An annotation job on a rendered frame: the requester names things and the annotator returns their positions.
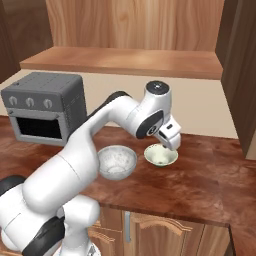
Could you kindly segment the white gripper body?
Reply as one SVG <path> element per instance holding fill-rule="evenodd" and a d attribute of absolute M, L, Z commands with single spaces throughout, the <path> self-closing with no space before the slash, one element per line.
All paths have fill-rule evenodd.
<path fill-rule="evenodd" d="M 162 144 L 174 151 L 177 150 L 181 145 L 181 135 L 179 131 L 172 130 L 160 130 L 159 135 Z"/>

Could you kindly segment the small pale green bowl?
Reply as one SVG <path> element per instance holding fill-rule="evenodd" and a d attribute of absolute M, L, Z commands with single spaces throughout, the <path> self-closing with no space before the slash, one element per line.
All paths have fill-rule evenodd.
<path fill-rule="evenodd" d="M 144 151 L 145 159 L 158 167 L 173 164 L 178 159 L 178 152 L 164 147 L 162 144 L 152 144 Z"/>

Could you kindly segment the large grey speckled bowl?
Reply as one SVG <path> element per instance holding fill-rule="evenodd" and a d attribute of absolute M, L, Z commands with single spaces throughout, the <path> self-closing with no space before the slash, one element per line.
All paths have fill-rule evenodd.
<path fill-rule="evenodd" d="M 99 173 L 108 180 L 123 180 L 131 175 L 137 164 L 137 155 L 129 147 L 110 145 L 98 152 Z"/>

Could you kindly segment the wooden base cabinet door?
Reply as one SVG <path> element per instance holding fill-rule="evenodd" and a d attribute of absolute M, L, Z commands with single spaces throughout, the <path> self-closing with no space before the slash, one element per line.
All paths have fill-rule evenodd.
<path fill-rule="evenodd" d="M 125 256 L 196 256 L 204 225 L 131 212 Z"/>
<path fill-rule="evenodd" d="M 124 256 L 122 212 L 102 207 L 100 217 L 88 229 L 91 241 L 102 256 Z"/>
<path fill-rule="evenodd" d="M 196 256 L 234 256 L 229 230 L 226 227 L 206 225 Z"/>

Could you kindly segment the grey toaster oven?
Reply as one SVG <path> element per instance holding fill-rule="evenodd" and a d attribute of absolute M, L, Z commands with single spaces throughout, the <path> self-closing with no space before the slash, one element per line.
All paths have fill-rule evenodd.
<path fill-rule="evenodd" d="M 11 96 L 17 105 L 10 104 Z M 83 80 L 76 74 L 32 72 L 2 89 L 1 97 L 9 117 L 58 119 L 67 141 L 87 117 Z M 27 98 L 34 100 L 33 107 L 27 106 Z M 52 101 L 50 109 L 44 106 L 45 99 Z"/>

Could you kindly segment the toaster oven glass door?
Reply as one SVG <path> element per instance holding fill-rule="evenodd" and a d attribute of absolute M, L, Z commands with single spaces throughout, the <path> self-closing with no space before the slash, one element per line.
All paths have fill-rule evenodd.
<path fill-rule="evenodd" d="M 56 118 L 48 120 L 10 116 L 9 119 L 18 141 L 57 146 L 63 146 L 67 141 L 67 134 L 61 131 Z"/>

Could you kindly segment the wooden wall cabinet door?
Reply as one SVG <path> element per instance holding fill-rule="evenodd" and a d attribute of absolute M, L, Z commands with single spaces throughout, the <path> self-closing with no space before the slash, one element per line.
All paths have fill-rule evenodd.
<path fill-rule="evenodd" d="M 256 160 L 256 0 L 224 0 L 215 53 L 243 154 Z"/>

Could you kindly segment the open wooden wall cabinet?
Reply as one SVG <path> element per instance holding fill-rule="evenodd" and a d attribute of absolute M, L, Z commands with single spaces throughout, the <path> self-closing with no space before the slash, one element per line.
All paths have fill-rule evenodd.
<path fill-rule="evenodd" d="M 24 69 L 218 80 L 224 0 L 46 0 L 53 46 Z"/>

